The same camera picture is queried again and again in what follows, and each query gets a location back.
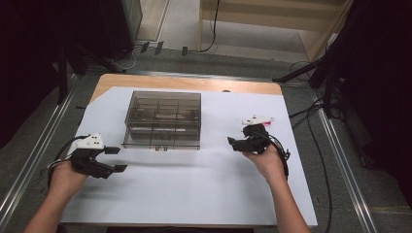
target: floor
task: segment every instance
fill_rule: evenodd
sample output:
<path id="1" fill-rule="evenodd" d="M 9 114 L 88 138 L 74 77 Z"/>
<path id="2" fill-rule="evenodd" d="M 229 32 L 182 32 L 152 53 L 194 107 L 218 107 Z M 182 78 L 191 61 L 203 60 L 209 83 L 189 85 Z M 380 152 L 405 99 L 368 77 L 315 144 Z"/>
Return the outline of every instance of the floor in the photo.
<path id="1" fill-rule="evenodd" d="M 140 0 L 143 18 L 138 41 L 158 41 L 170 0 Z"/>
<path id="2" fill-rule="evenodd" d="M 297 33 L 292 30 L 279 29 L 270 31 L 268 28 L 242 27 L 218 23 L 217 40 L 213 50 L 208 53 L 190 53 L 181 56 L 182 47 L 195 48 L 197 24 L 189 20 L 179 20 L 178 14 L 188 13 L 188 18 L 196 15 L 195 4 L 185 4 L 191 10 L 182 9 L 183 3 L 188 1 L 170 1 L 164 24 L 159 34 L 159 41 L 164 41 L 164 50 L 155 55 L 151 49 L 144 53 L 135 51 L 125 59 L 118 61 L 123 66 L 135 65 L 127 70 L 128 74 L 141 72 L 173 72 L 180 74 L 199 74 L 217 79 L 237 79 L 254 82 L 271 82 L 272 78 L 281 78 L 304 63 L 291 65 L 297 61 L 307 61 L 304 49 Z M 210 22 L 204 21 L 203 28 L 205 44 L 211 37 Z M 242 40 L 234 41 L 241 36 Z M 73 83 L 73 97 L 68 103 L 67 110 L 60 119 L 47 149 L 42 152 L 42 158 L 36 165 L 33 178 L 19 199 L 13 215 L 8 219 L 4 232 L 21 232 L 27 221 L 44 199 L 44 181 L 39 182 L 38 174 L 56 154 L 61 146 L 72 138 L 82 119 L 83 110 L 96 86 L 99 77 L 105 71 L 102 67 L 90 63 L 87 74 Z M 305 75 L 289 83 L 282 84 L 282 91 L 290 114 L 308 108 L 314 101 L 314 92 L 307 85 Z M 42 131 L 55 110 L 57 90 L 45 99 L 38 110 L 20 128 L 14 139 L 0 149 L 0 160 L 8 161 L 9 166 L 0 170 L 0 196 L 3 198 L 12 187 L 19 171 L 23 167 L 28 155 L 36 146 Z M 375 230 L 364 230 L 354 207 L 353 198 L 348 191 L 347 183 L 339 169 L 333 147 L 325 131 L 322 115 L 314 114 L 311 124 L 321 151 L 325 158 L 326 170 L 330 180 L 333 213 L 329 232 L 411 232 L 412 212 L 401 195 L 396 181 L 385 171 L 367 170 L 362 167 L 359 159 L 359 150 L 355 146 L 348 129 L 343 121 L 333 119 L 334 130 L 339 136 L 339 143 L 344 150 L 345 158 L 350 165 L 351 172 L 356 178 L 362 197 L 372 216 Z M 311 192 L 319 226 L 312 232 L 325 232 L 328 221 L 328 198 L 325 184 L 325 175 L 321 159 L 317 153 L 307 123 L 301 124 L 293 131 L 301 155 L 301 161 Z M 105 232 L 103 226 L 69 226 L 69 232 Z M 256 229 L 259 233 L 277 232 L 276 229 Z"/>

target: cable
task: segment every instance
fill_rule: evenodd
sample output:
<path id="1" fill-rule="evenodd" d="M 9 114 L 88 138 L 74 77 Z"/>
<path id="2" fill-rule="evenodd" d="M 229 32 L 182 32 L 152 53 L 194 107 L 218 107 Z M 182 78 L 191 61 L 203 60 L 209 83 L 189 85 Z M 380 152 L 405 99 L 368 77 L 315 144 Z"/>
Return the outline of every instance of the cable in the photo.
<path id="1" fill-rule="evenodd" d="M 310 109 L 314 108 L 314 106 L 316 106 L 316 103 L 318 103 L 318 102 L 321 101 L 322 99 L 323 99 L 323 97 L 315 100 L 315 102 L 313 102 L 313 104 L 312 104 L 309 108 L 307 108 L 307 109 L 305 109 L 305 110 L 302 110 L 302 111 L 300 111 L 300 112 L 297 112 L 297 113 L 295 113 L 295 114 L 289 115 L 289 118 L 293 118 L 293 117 L 299 116 L 300 114 L 303 114 L 303 113 L 308 112 Z"/>
<path id="2" fill-rule="evenodd" d="M 213 12 L 212 12 L 212 8 L 210 7 L 210 5 L 211 5 L 211 0 L 209 0 L 208 1 L 208 5 L 209 5 L 209 14 L 210 14 L 210 18 L 212 18 L 212 16 L 213 16 Z M 210 27 L 210 30 L 213 32 L 213 24 L 212 24 L 212 20 L 210 19 L 209 20 L 209 27 Z M 216 48 L 215 48 L 215 50 L 214 51 L 212 51 L 212 52 L 215 52 L 216 50 L 218 50 L 218 48 L 219 48 L 219 46 L 218 45 L 215 45 L 216 46 Z"/>
<path id="3" fill-rule="evenodd" d="M 289 71 L 292 73 L 292 67 L 294 66 L 294 65 L 296 65 L 296 64 L 298 64 L 298 63 L 308 63 L 308 64 L 312 64 L 312 62 L 309 62 L 309 61 L 296 61 L 294 64 L 292 64 L 290 67 L 289 67 Z M 309 80 L 303 80 L 303 79 L 301 79 L 301 78 L 299 78 L 299 77 L 296 77 L 298 80 L 300 80 L 300 81 L 304 81 L 304 82 L 309 82 Z"/>
<path id="4" fill-rule="evenodd" d="M 112 58 L 112 63 L 115 64 L 116 66 L 118 66 L 119 68 L 122 68 L 123 70 L 130 70 L 131 68 L 133 68 L 136 65 L 136 58 L 134 57 L 134 52 L 139 49 L 140 47 L 136 47 L 132 52 L 131 52 L 131 56 L 133 57 L 133 65 L 131 65 L 130 67 L 123 67 L 121 65 L 119 65 L 118 63 L 115 62 L 115 60 Z"/>
<path id="5" fill-rule="evenodd" d="M 51 187 L 51 182 L 52 182 L 52 173 L 54 172 L 54 168 L 55 166 L 57 166 L 57 164 L 65 162 L 70 160 L 70 157 L 66 157 L 65 159 L 57 159 L 55 162 L 51 163 L 48 167 L 48 188 Z"/>
<path id="6" fill-rule="evenodd" d="M 316 108 L 315 110 L 311 110 L 310 116 L 313 115 L 315 112 L 317 112 L 319 109 L 320 109 L 320 108 Z M 292 129 L 295 129 L 297 126 L 299 126 L 299 124 L 301 124 L 305 119 L 306 119 L 306 116 L 305 116 L 304 118 L 300 119 L 297 123 L 295 123 L 295 124 L 292 126 Z"/>
<path id="7" fill-rule="evenodd" d="M 274 136 L 272 136 L 272 135 L 266 136 L 266 135 L 263 135 L 263 134 L 260 134 L 260 133 L 257 133 L 257 132 L 252 132 L 252 133 L 262 137 L 265 140 L 267 140 L 273 147 L 275 147 L 275 149 L 278 152 L 279 157 L 282 161 L 282 164 L 284 166 L 284 173 L 285 173 L 285 177 L 286 177 L 286 180 L 287 180 L 288 176 L 289 176 L 289 167 L 288 167 L 287 160 L 291 157 L 291 153 L 289 152 L 289 150 L 287 150 L 285 152 L 281 142 L 279 142 L 279 140 L 277 138 L 275 138 Z"/>
<path id="8" fill-rule="evenodd" d="M 57 156 L 55 157 L 54 161 L 56 161 L 57 159 L 60 158 L 61 154 L 64 152 L 64 150 L 66 150 L 66 148 L 67 148 L 68 146 L 70 146 L 71 143 L 73 143 L 74 141 L 76 141 L 76 140 L 78 140 L 78 139 L 85 139 L 85 138 L 87 138 L 87 137 L 88 137 L 88 136 L 78 136 L 78 137 L 75 137 L 75 138 L 70 139 L 69 142 L 67 142 L 67 143 L 60 149 L 60 151 L 57 153 Z"/>
<path id="9" fill-rule="evenodd" d="M 216 20 L 218 19 L 218 11 L 219 11 L 219 4 L 221 3 L 221 0 L 218 0 L 218 5 L 216 7 L 216 12 L 215 12 L 215 22 L 213 23 L 213 40 L 212 43 L 210 44 L 209 48 L 206 50 L 200 50 L 199 52 L 205 52 L 208 51 L 213 44 L 215 44 L 215 39 L 216 39 Z"/>
<path id="10" fill-rule="evenodd" d="M 308 113 L 306 115 L 306 118 L 307 118 L 307 122 L 308 122 L 309 131 L 312 135 L 313 141 L 315 142 L 316 148 L 318 149 L 319 157 L 321 158 L 321 161 L 322 161 L 322 166 L 324 167 L 324 175 L 325 175 L 325 182 L 326 182 L 326 189 L 327 189 L 327 198 L 328 198 L 328 202 L 329 202 L 329 213 L 328 213 L 327 226 L 326 226 L 326 231 L 325 232 L 329 232 L 330 224 L 331 224 L 331 220 L 332 220 L 332 210 L 333 210 L 332 197 L 331 197 L 330 185 L 329 185 L 329 178 L 327 176 L 324 156 L 322 155 L 321 148 L 319 147 L 318 141 L 316 140 L 315 134 L 313 133 L 312 126 L 310 125 L 309 116 L 310 115 L 309 115 L 309 111 L 308 111 Z"/>

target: metal rail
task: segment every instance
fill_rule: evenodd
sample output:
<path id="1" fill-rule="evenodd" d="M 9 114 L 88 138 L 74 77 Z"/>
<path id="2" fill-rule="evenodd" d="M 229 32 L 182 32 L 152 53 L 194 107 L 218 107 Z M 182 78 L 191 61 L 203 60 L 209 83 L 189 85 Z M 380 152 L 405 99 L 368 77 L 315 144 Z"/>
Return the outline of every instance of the metal rail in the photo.
<path id="1" fill-rule="evenodd" d="M 6 197 L 3 199 L 0 206 L 0 232 L 4 232 L 4 230 L 6 229 L 6 226 L 9 223 L 9 220 L 17 207 L 17 204 L 22 197 L 24 190 L 30 183 L 31 177 L 36 171 L 36 168 L 39 165 L 39 162 L 42 159 L 58 124 L 61 122 L 61 119 L 63 118 L 64 113 L 66 112 L 67 107 L 72 100 L 77 82 L 78 77 L 76 75 L 73 75 L 71 77 L 71 84 L 73 87 L 70 89 L 63 102 L 59 106 L 55 107 L 54 112 L 52 113 L 51 118 L 48 121 L 48 124 L 44 128 L 42 134 L 40 135 L 40 138 L 37 140 L 37 143 L 34 146 L 33 150 L 30 152 L 30 155 L 24 163 L 12 187 L 6 194 Z"/>
<path id="2" fill-rule="evenodd" d="M 316 90 L 313 90 L 313 95 L 315 100 L 321 97 Z M 342 145 L 340 144 L 339 138 L 333 127 L 333 122 L 329 118 L 327 118 L 325 112 L 322 109 L 319 110 L 319 115 L 321 117 L 327 138 L 329 139 L 333 154 L 335 155 L 337 164 L 342 174 L 343 181 L 346 184 L 349 195 L 352 199 L 352 203 L 354 204 L 355 211 L 357 212 L 358 218 L 360 219 L 360 225 L 363 229 L 363 232 L 377 232 L 375 223 L 372 219 L 372 215 L 370 214 L 366 201 L 361 194 L 357 180 L 355 179 L 355 176 L 351 170 L 351 166 L 346 159 L 345 151 L 342 149 Z"/>

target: clear plastic box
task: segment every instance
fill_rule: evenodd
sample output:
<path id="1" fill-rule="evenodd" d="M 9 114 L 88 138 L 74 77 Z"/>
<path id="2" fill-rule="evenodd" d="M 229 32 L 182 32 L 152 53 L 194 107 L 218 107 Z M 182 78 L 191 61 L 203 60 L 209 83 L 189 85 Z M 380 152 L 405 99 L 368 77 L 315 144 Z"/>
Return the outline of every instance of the clear plastic box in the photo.
<path id="1" fill-rule="evenodd" d="M 133 91 L 125 148 L 200 150 L 201 94 Z"/>

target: white paper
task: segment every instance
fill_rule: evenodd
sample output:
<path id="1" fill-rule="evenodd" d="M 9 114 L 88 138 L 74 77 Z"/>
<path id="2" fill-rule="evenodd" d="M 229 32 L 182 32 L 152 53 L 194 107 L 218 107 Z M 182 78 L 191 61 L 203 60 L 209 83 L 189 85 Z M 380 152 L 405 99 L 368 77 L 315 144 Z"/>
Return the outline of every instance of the white paper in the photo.
<path id="1" fill-rule="evenodd" d="M 200 150 L 124 149 L 125 117 L 133 90 L 200 92 Z M 282 95 L 113 87 L 87 106 L 77 136 L 102 134 L 119 154 L 99 162 L 128 165 L 109 179 L 88 178 L 61 222 L 116 225 L 276 225 L 270 189 L 255 165 L 233 151 L 227 137 L 243 139 L 242 120 L 274 117 L 266 126 L 289 149 L 289 185 L 308 225 L 317 225 L 285 100 Z"/>

